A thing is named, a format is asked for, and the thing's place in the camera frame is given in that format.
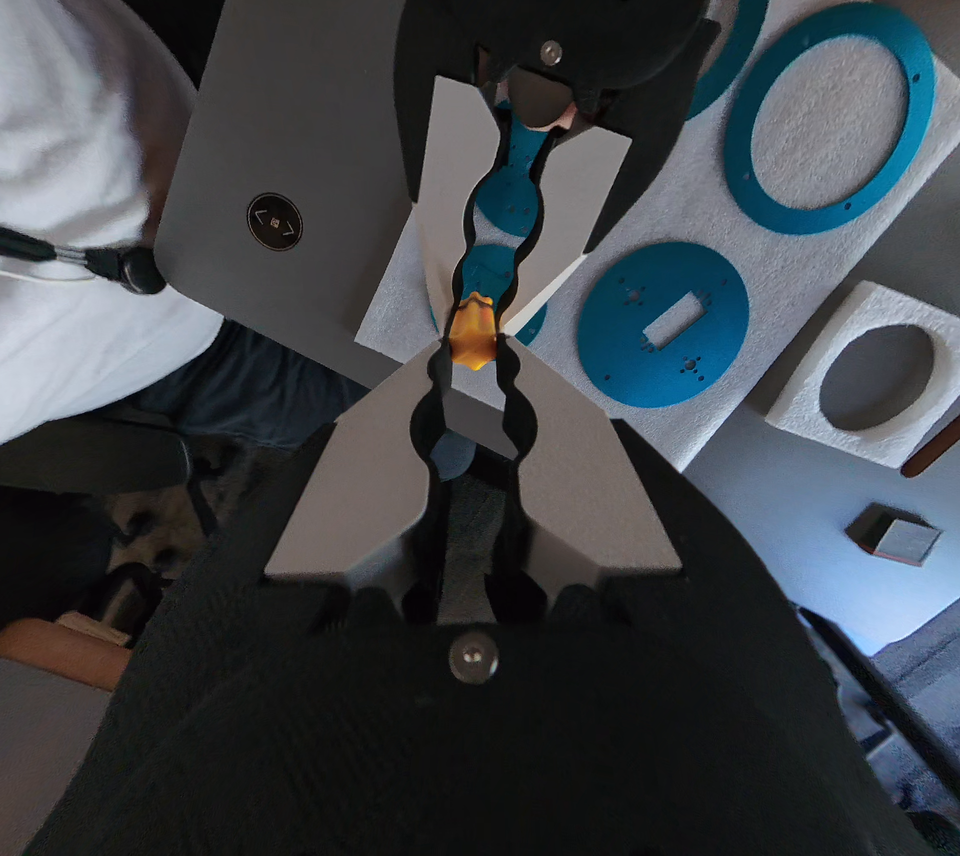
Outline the small dark box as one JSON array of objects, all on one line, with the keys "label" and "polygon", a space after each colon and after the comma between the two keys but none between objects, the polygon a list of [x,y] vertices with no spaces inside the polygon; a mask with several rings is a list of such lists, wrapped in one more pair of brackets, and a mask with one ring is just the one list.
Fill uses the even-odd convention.
[{"label": "small dark box", "polygon": [[873,503],[845,529],[864,553],[876,558],[921,567],[943,535],[918,514]]}]

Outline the black office chair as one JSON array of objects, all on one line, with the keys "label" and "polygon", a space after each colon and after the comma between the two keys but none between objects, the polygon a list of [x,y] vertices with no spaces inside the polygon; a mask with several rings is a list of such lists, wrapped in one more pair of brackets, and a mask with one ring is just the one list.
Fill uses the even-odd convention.
[{"label": "black office chair", "polygon": [[165,426],[84,415],[54,420],[1,446],[1,485],[52,493],[114,495],[185,484],[194,461]]}]

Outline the small blue round disc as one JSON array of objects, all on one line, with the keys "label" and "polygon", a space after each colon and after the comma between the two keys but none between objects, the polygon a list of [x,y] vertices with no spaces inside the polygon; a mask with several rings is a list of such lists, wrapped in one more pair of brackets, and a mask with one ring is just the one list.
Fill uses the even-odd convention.
[{"label": "small blue round disc", "polygon": [[561,131],[528,128],[507,100],[495,104],[493,112],[501,139],[493,169],[480,184],[475,203],[498,230],[525,239],[541,214],[540,181]]}]

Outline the black round desk control button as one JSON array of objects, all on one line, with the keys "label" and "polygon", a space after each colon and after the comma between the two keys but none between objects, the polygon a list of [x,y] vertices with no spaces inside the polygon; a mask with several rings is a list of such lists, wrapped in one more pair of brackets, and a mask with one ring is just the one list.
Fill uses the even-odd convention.
[{"label": "black round desk control button", "polygon": [[274,192],[261,193],[249,202],[246,224],[258,243],[273,252],[293,250],[304,233],[304,220],[294,202]]}]

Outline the orange-handled screwdriver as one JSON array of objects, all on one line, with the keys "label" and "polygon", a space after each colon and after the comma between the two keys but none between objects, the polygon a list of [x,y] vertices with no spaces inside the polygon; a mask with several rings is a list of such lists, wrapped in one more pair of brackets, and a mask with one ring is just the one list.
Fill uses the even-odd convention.
[{"label": "orange-handled screwdriver", "polygon": [[476,290],[461,300],[448,335],[453,364],[478,371],[497,358],[495,314],[493,299]]}]

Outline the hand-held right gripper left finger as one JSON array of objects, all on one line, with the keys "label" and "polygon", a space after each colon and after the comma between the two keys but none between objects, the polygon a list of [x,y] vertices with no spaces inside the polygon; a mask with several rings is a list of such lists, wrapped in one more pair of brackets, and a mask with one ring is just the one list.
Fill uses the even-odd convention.
[{"label": "hand-held right gripper left finger", "polygon": [[447,430],[450,378],[449,350],[436,340],[336,420],[266,578],[401,599],[436,574],[441,483],[431,454]]}]

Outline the white foam sheet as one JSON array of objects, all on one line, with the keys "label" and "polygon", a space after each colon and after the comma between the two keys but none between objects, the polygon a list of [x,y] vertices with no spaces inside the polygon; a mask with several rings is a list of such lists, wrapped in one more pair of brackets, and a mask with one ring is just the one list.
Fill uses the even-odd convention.
[{"label": "white foam sheet", "polygon": [[[958,145],[958,78],[908,17],[870,0],[719,0],[733,27],[652,186],[547,299],[533,352],[685,469]],[[595,283],[633,250],[718,251],[750,301],[726,373],[664,408],[624,405],[582,368]]]}]

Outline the large blue disc rectangular cutout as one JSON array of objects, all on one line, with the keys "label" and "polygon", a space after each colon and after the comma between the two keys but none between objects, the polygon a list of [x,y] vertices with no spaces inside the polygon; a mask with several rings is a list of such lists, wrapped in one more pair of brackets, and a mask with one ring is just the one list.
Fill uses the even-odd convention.
[{"label": "large blue disc rectangular cutout", "polygon": [[589,292],[577,330],[582,369],[636,408],[685,402],[729,369],[750,322],[746,285],[718,251],[690,242],[633,250]]}]

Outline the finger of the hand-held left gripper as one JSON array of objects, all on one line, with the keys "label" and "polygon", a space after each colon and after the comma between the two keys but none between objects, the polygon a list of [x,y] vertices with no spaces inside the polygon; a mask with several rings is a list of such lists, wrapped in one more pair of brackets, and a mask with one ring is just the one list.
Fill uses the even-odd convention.
[{"label": "finger of the hand-held left gripper", "polygon": [[585,130],[546,155],[539,215],[519,259],[516,289],[499,329],[516,336],[586,259],[587,242],[632,144],[628,135]]},{"label": "finger of the hand-held left gripper", "polygon": [[440,334],[460,301],[453,276],[469,249],[470,200],[497,159],[498,119],[481,90],[435,78],[423,171],[413,216],[427,294]]}]

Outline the white foam block round hole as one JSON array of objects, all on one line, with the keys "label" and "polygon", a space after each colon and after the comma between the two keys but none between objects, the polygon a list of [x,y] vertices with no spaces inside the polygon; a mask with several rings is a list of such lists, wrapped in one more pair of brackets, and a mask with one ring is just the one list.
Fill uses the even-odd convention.
[{"label": "white foam block round hole", "polygon": [[[887,326],[914,326],[930,340],[933,364],[918,398],[894,417],[862,430],[833,425],[821,404],[823,382],[846,347]],[[834,312],[800,360],[769,410],[766,421],[780,430],[899,468],[959,394],[959,319],[931,304],[861,281]]]}]

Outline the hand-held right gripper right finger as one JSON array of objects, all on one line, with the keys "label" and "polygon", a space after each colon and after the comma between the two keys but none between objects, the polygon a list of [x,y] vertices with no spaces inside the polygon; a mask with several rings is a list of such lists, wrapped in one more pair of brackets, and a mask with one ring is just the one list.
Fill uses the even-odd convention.
[{"label": "hand-held right gripper right finger", "polygon": [[502,427],[516,450],[491,556],[496,599],[666,576],[682,563],[606,412],[514,337],[498,339]]}]

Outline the brown wooden strip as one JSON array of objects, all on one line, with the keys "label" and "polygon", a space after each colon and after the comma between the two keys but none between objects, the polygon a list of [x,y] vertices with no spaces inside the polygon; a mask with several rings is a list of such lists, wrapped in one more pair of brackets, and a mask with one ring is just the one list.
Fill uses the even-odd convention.
[{"label": "brown wooden strip", "polygon": [[918,449],[900,468],[900,475],[912,479],[916,478],[934,463],[942,458],[960,439],[960,418],[956,416],[929,442]]}]

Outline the blue round plate with bracket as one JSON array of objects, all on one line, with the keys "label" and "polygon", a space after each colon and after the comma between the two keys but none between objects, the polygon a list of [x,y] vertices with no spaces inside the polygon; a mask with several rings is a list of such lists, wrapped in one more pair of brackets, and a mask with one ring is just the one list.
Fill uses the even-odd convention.
[{"label": "blue round plate with bracket", "polygon": [[[514,278],[514,259],[515,250],[507,246],[497,244],[474,245],[463,264],[460,299],[465,300],[476,293],[480,297],[490,300],[492,310],[497,311]],[[435,308],[435,296],[439,285],[438,271],[442,268],[443,266],[434,256],[424,258],[430,317],[438,335],[442,334],[442,328]],[[515,335],[515,338],[523,346],[529,347],[534,343],[546,322],[547,310],[548,305],[544,303]]]}]

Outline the grey desk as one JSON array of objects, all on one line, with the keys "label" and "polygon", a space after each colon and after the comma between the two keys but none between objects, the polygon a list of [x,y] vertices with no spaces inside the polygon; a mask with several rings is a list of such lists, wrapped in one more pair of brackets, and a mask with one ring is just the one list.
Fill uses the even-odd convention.
[{"label": "grey desk", "polygon": [[[392,99],[402,3],[225,0],[157,238],[179,292],[374,385],[435,332]],[[247,206],[265,192],[302,216],[293,250],[267,250],[248,228]],[[912,200],[684,469],[792,601],[870,652],[958,599],[958,457],[909,481],[761,411],[858,282],[948,308],[951,271],[921,255]],[[873,503],[943,530],[923,566],[846,536]]]}]

